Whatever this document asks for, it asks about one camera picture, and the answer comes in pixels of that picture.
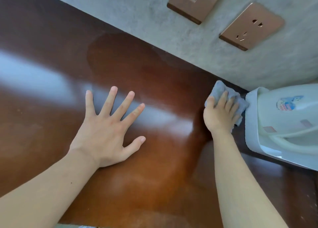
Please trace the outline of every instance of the rose gold switch plate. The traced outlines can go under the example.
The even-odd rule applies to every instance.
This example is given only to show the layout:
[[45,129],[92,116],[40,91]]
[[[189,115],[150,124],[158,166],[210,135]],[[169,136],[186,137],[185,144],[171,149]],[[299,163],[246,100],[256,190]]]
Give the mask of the rose gold switch plate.
[[216,1],[217,0],[169,0],[167,7],[199,25],[211,11]]
[[251,3],[219,38],[246,51],[284,25],[284,19],[258,3]]

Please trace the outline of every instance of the dark wood tabletop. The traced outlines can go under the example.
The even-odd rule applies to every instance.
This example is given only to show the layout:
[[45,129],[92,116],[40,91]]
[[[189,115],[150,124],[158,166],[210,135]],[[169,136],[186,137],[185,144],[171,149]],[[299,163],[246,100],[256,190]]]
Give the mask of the dark wood tabletop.
[[[115,109],[130,90],[128,112],[146,105],[124,145],[139,135],[147,140],[125,162],[97,170],[60,222],[222,227],[213,142],[202,116],[221,78],[59,0],[0,0],[0,21],[0,196],[67,153],[87,89],[98,113],[116,85]],[[250,151],[244,123],[233,135],[288,226],[317,227],[316,172]]]

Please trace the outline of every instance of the gray wall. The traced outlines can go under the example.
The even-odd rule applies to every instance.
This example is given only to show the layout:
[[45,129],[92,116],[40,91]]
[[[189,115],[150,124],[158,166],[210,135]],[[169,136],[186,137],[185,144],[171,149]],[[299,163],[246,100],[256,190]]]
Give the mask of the gray wall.
[[[219,0],[199,26],[168,9],[168,0],[62,1],[248,90],[318,77],[318,0]],[[286,24],[243,52],[218,35],[252,1]]]

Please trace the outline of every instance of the left hand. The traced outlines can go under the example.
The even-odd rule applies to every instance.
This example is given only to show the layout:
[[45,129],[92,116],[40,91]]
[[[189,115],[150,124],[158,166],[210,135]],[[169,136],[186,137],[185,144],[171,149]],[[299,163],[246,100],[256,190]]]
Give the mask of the left hand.
[[86,92],[85,119],[70,146],[70,152],[72,150],[82,151],[91,156],[99,167],[106,167],[126,160],[139,150],[141,144],[146,140],[144,136],[140,136],[127,147],[122,146],[127,129],[144,110],[145,104],[140,104],[121,121],[133,101],[134,92],[131,91],[113,115],[110,116],[117,90],[115,86],[110,89],[99,115],[95,113],[92,92]]

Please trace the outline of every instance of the gray cloth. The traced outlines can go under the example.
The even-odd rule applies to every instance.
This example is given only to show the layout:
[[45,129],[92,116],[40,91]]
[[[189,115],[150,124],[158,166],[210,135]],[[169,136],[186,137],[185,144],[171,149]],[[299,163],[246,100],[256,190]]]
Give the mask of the gray cloth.
[[224,93],[225,91],[229,92],[227,100],[229,100],[231,97],[235,97],[234,103],[239,103],[239,108],[235,112],[235,114],[241,115],[241,117],[235,123],[237,126],[239,126],[242,122],[242,113],[246,108],[248,108],[249,103],[241,98],[241,95],[239,93],[234,91],[232,88],[227,87],[222,81],[217,81],[212,89],[211,94],[209,95],[214,97],[215,105],[217,105],[217,102],[220,100],[222,93]]

